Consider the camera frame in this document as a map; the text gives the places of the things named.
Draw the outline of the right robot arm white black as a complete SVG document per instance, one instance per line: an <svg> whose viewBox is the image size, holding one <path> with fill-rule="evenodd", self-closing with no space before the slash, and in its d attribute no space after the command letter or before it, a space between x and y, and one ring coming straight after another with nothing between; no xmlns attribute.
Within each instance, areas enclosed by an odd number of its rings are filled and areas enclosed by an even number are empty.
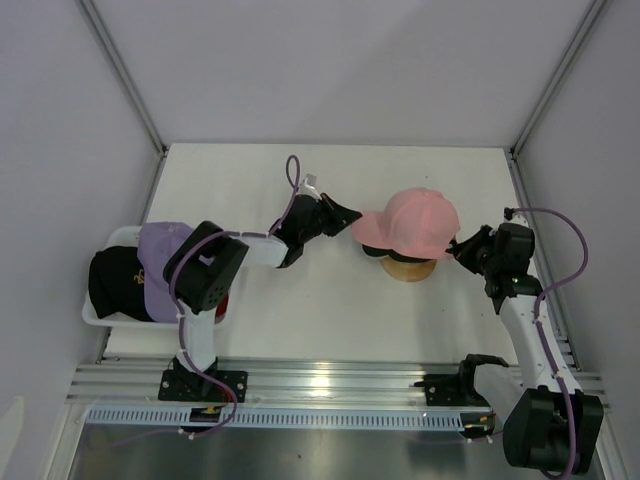
<svg viewBox="0 0 640 480"><path fill-rule="evenodd" d="M537 469L560 479L590 467L604 417L600 399L573 377L543 312L545 294L530 275L534 232L514 222L483 226L448 253L485 280L485 293L505 325L519 362L523 390L509 402L503 447L514 467Z"/></svg>

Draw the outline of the dark green baseball cap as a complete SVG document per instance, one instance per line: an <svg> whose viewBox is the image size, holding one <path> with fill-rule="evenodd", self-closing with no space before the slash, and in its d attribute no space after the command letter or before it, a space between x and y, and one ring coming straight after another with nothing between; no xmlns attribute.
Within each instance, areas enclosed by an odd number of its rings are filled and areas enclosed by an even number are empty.
<svg viewBox="0 0 640 480"><path fill-rule="evenodd" d="M422 263L427 263L431 261L450 260L453 258L453 256L448 252L446 252L442 257L439 257L439 258L431 258L431 257L422 258L422 257L406 256L394 250L379 249L379 248L374 248L367 245L362 245L361 249L367 257L370 257L373 259L390 258L393 261L396 261L399 263L407 263L407 264L422 264Z"/></svg>

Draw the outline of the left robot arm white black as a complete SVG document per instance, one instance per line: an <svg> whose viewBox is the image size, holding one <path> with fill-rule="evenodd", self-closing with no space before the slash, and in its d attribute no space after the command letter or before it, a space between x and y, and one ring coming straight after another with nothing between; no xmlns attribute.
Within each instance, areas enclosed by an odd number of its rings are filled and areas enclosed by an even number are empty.
<svg viewBox="0 0 640 480"><path fill-rule="evenodd" d="M361 212L325 193L298 193L265 233L224 231L211 221L198 225L163 271L177 313L176 360L186 370L182 390L198 401L215 391L217 353L211 314L229 297L242 268L288 268L308 242L320 235L334 237L361 217Z"/></svg>

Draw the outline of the pink baseball cap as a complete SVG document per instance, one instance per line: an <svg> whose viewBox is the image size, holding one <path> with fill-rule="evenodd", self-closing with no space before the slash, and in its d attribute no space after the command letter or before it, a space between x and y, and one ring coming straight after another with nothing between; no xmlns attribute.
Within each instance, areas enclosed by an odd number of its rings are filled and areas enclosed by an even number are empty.
<svg viewBox="0 0 640 480"><path fill-rule="evenodd" d="M454 205L441 192L422 187L396 193L383 210L366 211L351 225L361 246L422 258L442 257L459 231Z"/></svg>

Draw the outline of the lavender baseball cap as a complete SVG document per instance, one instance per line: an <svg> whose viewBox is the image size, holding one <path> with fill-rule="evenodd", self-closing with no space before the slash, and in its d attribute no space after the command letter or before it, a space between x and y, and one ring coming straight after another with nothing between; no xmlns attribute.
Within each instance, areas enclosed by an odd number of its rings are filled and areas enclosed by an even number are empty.
<svg viewBox="0 0 640 480"><path fill-rule="evenodd" d="M192 232L193 228L182 222L151 222L140 229L137 257L144 271L144 306L156 323L177 321L177 310L163 272Z"/></svg>

